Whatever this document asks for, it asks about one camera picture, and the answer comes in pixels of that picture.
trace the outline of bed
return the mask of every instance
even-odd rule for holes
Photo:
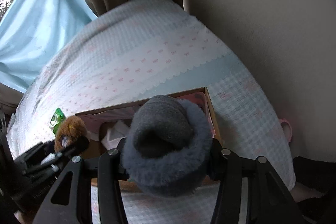
[[[289,146],[262,89],[218,37],[171,0],[131,0],[86,25],[28,88],[8,143],[17,157],[52,139],[48,123],[58,107],[69,116],[201,86],[209,90],[223,146],[242,157],[266,156],[292,189]]]

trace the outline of brown plush toy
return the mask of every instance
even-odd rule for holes
[[[80,136],[88,137],[88,132],[82,119],[77,116],[68,117],[58,128],[55,136],[55,152],[66,148]]]

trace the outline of blue curtain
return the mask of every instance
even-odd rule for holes
[[[0,22],[0,83],[26,92],[41,68],[95,18],[85,0],[14,0]]]

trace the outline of fluffy gray trim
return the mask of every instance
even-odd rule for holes
[[[140,189],[160,196],[179,196],[192,192],[203,180],[212,144],[211,130],[203,111],[188,100],[179,100],[186,110],[194,136],[187,147],[158,159],[145,159],[127,137],[122,165]]]

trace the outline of green plastic wrapper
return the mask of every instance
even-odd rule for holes
[[[51,118],[51,121],[49,123],[49,128],[53,131],[53,133],[56,135],[56,132],[59,128],[59,126],[64,122],[66,119],[64,113],[61,111],[61,109],[58,107],[55,110],[54,115]]]

